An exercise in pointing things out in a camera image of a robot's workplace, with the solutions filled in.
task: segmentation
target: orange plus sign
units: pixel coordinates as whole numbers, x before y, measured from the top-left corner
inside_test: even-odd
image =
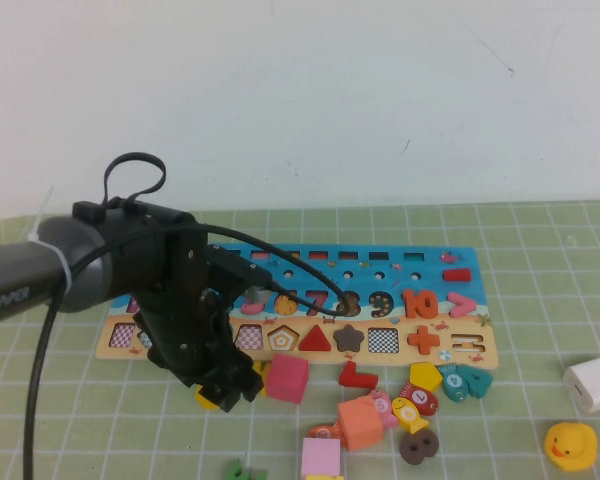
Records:
[[[418,327],[417,333],[410,333],[407,335],[407,343],[412,347],[418,347],[420,355],[429,355],[431,353],[431,347],[440,346],[440,337],[429,333],[427,327]]]

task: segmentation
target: number puzzle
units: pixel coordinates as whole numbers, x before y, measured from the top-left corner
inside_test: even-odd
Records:
[[[315,278],[250,245],[223,244],[271,271],[285,289],[336,311],[343,305]],[[254,360],[276,352],[311,363],[370,365],[431,362],[498,366],[493,327],[473,248],[279,245],[325,273],[345,292],[348,317],[325,317],[284,295],[266,303],[239,299],[230,312],[236,345]],[[114,300],[98,358],[146,358],[150,346],[133,323],[130,296]]]

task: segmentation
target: black cable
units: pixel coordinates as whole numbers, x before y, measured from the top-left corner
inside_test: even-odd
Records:
[[[106,255],[111,250],[119,248],[120,246],[125,245],[127,243],[130,243],[130,242],[133,242],[136,240],[140,240],[145,237],[150,237],[152,235],[179,233],[179,232],[185,232],[185,231],[215,233],[217,235],[222,235],[224,237],[229,237],[229,238],[233,238],[235,240],[240,240],[241,242],[248,243],[250,245],[253,245],[254,247],[261,248],[265,252],[269,252],[273,255],[276,255],[277,257],[280,257],[283,260],[286,260],[289,263],[294,264],[295,266],[297,266],[297,267],[301,268],[302,270],[304,270],[305,272],[307,272],[309,275],[320,280],[329,290],[331,290],[333,293],[336,294],[336,296],[340,300],[341,304],[344,306],[344,311],[339,312],[336,310],[329,310],[324,307],[319,307],[317,305],[314,305],[313,303],[294,295],[289,290],[283,289],[276,282],[273,282],[271,285],[268,286],[269,290],[276,291],[278,293],[287,295],[291,300],[297,301],[301,305],[312,308],[313,310],[316,310],[325,315],[329,315],[329,316],[344,315],[344,316],[346,316],[349,313],[350,305],[349,305],[349,300],[347,299],[346,295],[344,294],[344,292],[342,290],[340,290],[340,288],[332,280],[330,280],[321,271],[316,270],[311,265],[300,260],[299,258],[295,257],[291,253],[289,253],[285,250],[282,250],[281,248],[278,248],[275,245],[271,245],[270,243],[260,240],[259,238],[252,237],[251,235],[247,235],[246,233],[238,232],[237,230],[232,230],[230,228],[219,227],[217,225],[206,225],[203,223],[195,223],[195,224],[188,224],[188,225],[172,225],[172,226],[168,226],[168,227],[152,227],[152,228],[148,228],[146,230],[134,232],[134,233],[132,233],[130,235],[126,235],[124,237],[117,238],[117,239],[107,243],[106,245],[96,248],[95,250],[89,252],[87,255],[85,255],[80,260],[78,260],[71,267],[71,274],[72,274],[72,276],[75,277],[80,272],[82,272],[82,270],[87,268],[87,266],[94,260],[100,258],[103,255]]]
[[[51,337],[51,329],[55,322],[60,304],[64,298],[65,280],[60,282],[56,290],[51,305],[47,310],[47,315],[42,323],[40,337],[38,338],[38,346],[36,354],[33,357],[33,367],[31,368],[31,376],[29,377],[29,390],[27,391],[27,405],[24,414],[24,438],[22,442],[22,478],[24,480],[33,480],[33,440],[36,419],[36,406],[38,404],[38,390],[40,388],[40,376],[42,375],[42,366],[44,365],[44,357],[49,345]]]
[[[273,255],[282,258],[283,260],[287,260],[289,263],[296,265],[297,267],[303,269],[305,272],[320,280],[327,288],[334,292],[340,300],[340,302],[342,303],[342,305],[344,306],[344,311],[338,312],[336,310],[329,310],[323,307],[319,307],[318,305],[314,305],[308,300],[298,297],[291,291],[282,288],[276,282],[272,282],[271,285],[268,286],[271,291],[284,294],[291,300],[294,300],[301,305],[304,305],[329,316],[346,316],[349,313],[350,305],[344,292],[340,290],[340,288],[338,288],[338,286],[329,278],[327,278],[322,272],[313,268],[308,263],[300,260],[299,258],[286,252],[285,250],[276,247],[275,245],[267,243],[256,237],[252,237],[251,235],[247,235],[246,233],[238,232],[237,230],[232,230],[230,228],[219,227],[216,225],[206,225],[201,223],[189,225],[173,225],[168,227],[153,227],[132,233],[124,237],[120,237],[99,248],[96,248],[95,250],[91,251],[90,253],[82,257],[80,260],[78,260],[71,267],[71,277],[77,277],[85,268],[87,268],[87,266],[91,262],[97,260],[103,255],[106,255],[107,253],[116,248],[126,245],[127,243],[140,240],[142,238],[149,237],[152,235],[178,233],[184,231],[215,233],[225,237],[233,238],[235,240],[240,240],[244,243],[248,243],[255,247],[261,248],[264,251],[267,251]],[[65,285],[65,281],[63,281],[58,286],[53,300],[51,302],[51,305],[49,305],[47,315],[44,319],[44,323],[42,324],[42,330],[40,331],[40,337],[38,339],[38,346],[36,348],[36,353],[33,359],[33,368],[31,369],[31,377],[29,379],[29,390],[27,392],[27,404],[24,418],[24,441],[22,446],[22,468],[24,480],[33,480],[33,441],[35,431],[36,406],[38,402],[38,390],[40,388],[40,377],[42,375],[42,367],[44,365],[44,358],[47,351],[47,346],[49,345],[49,338],[51,337],[51,329],[53,328],[53,323],[58,314],[58,310],[60,309],[62,299],[64,298]]]

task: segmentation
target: yellow piece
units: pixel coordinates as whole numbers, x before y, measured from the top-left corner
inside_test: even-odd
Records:
[[[411,365],[409,381],[433,393],[442,385],[442,375],[431,362],[415,363]]]
[[[584,423],[558,423],[547,432],[544,452],[567,472],[586,470],[596,461],[598,438]]]
[[[196,389],[196,400],[200,404],[202,408],[205,410],[216,410],[218,406],[215,403],[211,403],[209,400],[200,395],[200,390],[202,389],[202,385],[198,385]]]
[[[429,421],[420,417],[418,409],[406,398],[398,397],[392,403],[393,414],[398,417],[400,426],[413,435],[418,430],[427,428]]]
[[[253,362],[253,369],[260,374],[262,377],[262,383],[267,384],[267,375],[269,375],[269,369],[271,368],[271,362]],[[267,388],[264,387],[260,390],[260,395],[263,397],[267,396]]]

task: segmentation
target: pink cube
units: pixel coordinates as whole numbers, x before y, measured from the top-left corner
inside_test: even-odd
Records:
[[[340,475],[340,440],[337,438],[305,438],[302,442],[302,470],[307,475]]]
[[[267,375],[267,397],[300,405],[309,382],[309,362],[276,353]]]

